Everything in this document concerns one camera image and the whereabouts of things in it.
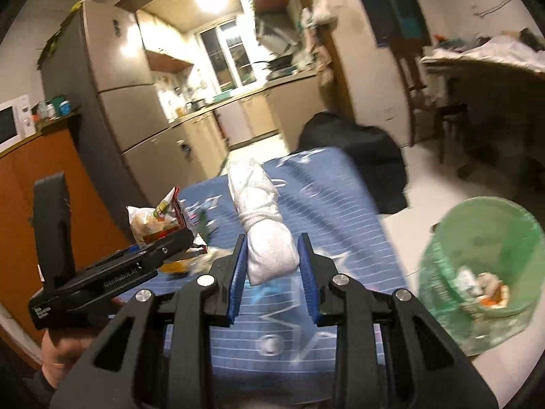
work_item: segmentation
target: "white floor tile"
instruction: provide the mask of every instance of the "white floor tile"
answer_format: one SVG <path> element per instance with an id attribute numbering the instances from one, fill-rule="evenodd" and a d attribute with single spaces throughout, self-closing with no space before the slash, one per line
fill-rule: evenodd
<path id="1" fill-rule="evenodd" d="M 513 198 L 514 183 L 497 170 L 478 165 L 467 180 L 456 170 L 465 164 L 460 147 L 448 143 L 446 161 L 438 161 L 437 143 L 431 141 L 402 149 L 409 183 L 405 194 L 409 207 L 383 216 L 385 232 L 395 248 L 409 289 L 418 289 L 420 258 L 430 241 L 431 226 L 458 203 L 476 196 Z M 545 219 L 545 196 L 523 192 L 517 203 L 538 220 Z M 473 364 L 503 407 L 524 383 L 545 347 L 545 299 L 542 297 L 533 320 L 524 332 L 485 352 Z"/>
<path id="2" fill-rule="evenodd" d="M 247 158 L 255 158 L 259 163 L 272 160 L 274 158 L 282 158 L 288 155 L 290 151 L 285 145 L 281 135 L 274 135 L 265 138 L 251 145 L 240 149 L 232 150 L 229 153 L 227 163 L 234 160 L 245 160 Z M 227 173 L 227 164 L 221 172 L 221 175 Z"/>
<path id="3" fill-rule="evenodd" d="M 409 274 L 405 276 L 405 281 L 407 281 L 407 286 L 409 287 L 409 290 L 418 296 L 418 274 L 420 271 L 413 272 L 412 274 Z"/>

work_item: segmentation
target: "metal screw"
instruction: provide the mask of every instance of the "metal screw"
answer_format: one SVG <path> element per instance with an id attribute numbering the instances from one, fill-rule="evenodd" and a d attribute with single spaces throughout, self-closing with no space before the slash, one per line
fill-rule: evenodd
<path id="1" fill-rule="evenodd" d="M 216 279 L 211 275 L 201 275 L 197 278 L 197 284 L 199 286 L 210 286 L 214 284 L 214 281 L 216 281 Z"/>
<path id="2" fill-rule="evenodd" d="M 146 302 L 152 297 L 152 291 L 149 289 L 141 289 L 135 296 L 139 302 Z"/>
<path id="3" fill-rule="evenodd" d="M 412 294 L 407 289 L 397 289 L 396 298 L 402 302 L 408 302 L 412 297 Z"/>
<path id="4" fill-rule="evenodd" d="M 337 274 L 333 276 L 333 283 L 335 283 L 337 286 L 347 285 L 349 281 L 350 278 L 344 274 Z"/>

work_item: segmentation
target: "beige refrigerator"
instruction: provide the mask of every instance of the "beige refrigerator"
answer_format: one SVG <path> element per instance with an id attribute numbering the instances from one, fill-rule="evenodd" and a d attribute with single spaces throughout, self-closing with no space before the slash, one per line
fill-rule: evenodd
<path id="1" fill-rule="evenodd" d="M 189 156 L 168 127 L 134 14 L 85 0 L 42 64 L 45 97 L 80 107 L 71 129 L 80 158 L 115 223 L 126 206 L 156 206 L 186 186 Z"/>

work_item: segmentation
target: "black bag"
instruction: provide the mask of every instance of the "black bag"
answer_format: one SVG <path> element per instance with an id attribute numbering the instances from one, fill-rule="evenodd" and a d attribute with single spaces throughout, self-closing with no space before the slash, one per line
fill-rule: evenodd
<path id="1" fill-rule="evenodd" d="M 403 156 L 384 130 L 320 112 L 303 128 L 297 152 L 323 147 L 339 148 L 352 159 L 381 214 L 395 214 L 407 207 Z"/>

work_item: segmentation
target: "countertop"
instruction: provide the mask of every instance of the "countertop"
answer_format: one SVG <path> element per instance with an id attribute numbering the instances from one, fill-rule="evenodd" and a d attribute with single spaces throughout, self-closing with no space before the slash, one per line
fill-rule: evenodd
<path id="1" fill-rule="evenodd" d="M 9 148 L 0 152 L 0 158 L 6 156 L 10 152 L 13 152 L 17 148 L 20 148 L 21 146 L 26 145 L 32 140 L 35 140 L 36 138 L 41 137 L 42 135 L 45 135 L 50 132 L 54 132 L 58 130 L 59 127 L 64 127 L 64 124 L 66 123 L 68 119 L 73 118 L 77 116 L 78 114 L 79 113 L 77 111 L 73 111 L 66 116 L 59 117 L 48 122 L 47 124 L 42 126 L 41 130 L 37 131 L 36 133 L 33 133 L 32 135 L 29 135 L 28 137 L 23 138 L 20 142 L 15 143 L 13 146 L 10 146 Z"/>
<path id="2" fill-rule="evenodd" d="M 213 105 L 203 107 L 202 109 L 199 109 L 197 112 L 193 112 L 193 113 L 187 114 L 186 116 L 183 116 L 181 118 L 175 119 L 173 122 L 171 122 L 169 124 L 169 126 L 170 127 L 176 127 L 176 126 L 182 124 L 185 121 L 188 121 L 188 120 L 191 120 L 191 119 L 193 119 L 195 117 L 201 116 L 202 114 L 208 113 L 211 110 L 214 110 L 214 109 L 217 109 L 219 107 L 225 106 L 225 105 L 227 105 L 229 103 L 232 103 L 233 101 L 238 101 L 238 100 L 241 100 L 243 98 L 246 98 L 246 97 L 249 97 L 249 96 L 252 96 L 252 95 L 255 95 L 255 94 L 259 94 L 260 92 L 263 92 L 263 91 L 265 91 L 267 89 L 273 88 L 274 86 L 279 86 L 279 85 L 285 84 L 285 83 L 291 83 L 292 81 L 301 80 L 303 78 L 314 77 L 315 75 L 317 75 L 317 73 L 318 73 L 318 71 L 316 69 L 310 69 L 310 70 L 307 70 L 307 71 L 301 71 L 301 72 L 295 73 L 293 75 L 288 75 L 287 77 L 276 78 L 275 80 L 267 81 L 263 86 L 261 86 L 258 89 L 250 90 L 248 92 L 244 92 L 242 94 L 235 95 L 234 97 L 231 97 L 229 99 L 220 101 L 219 103 L 215 103 Z"/>

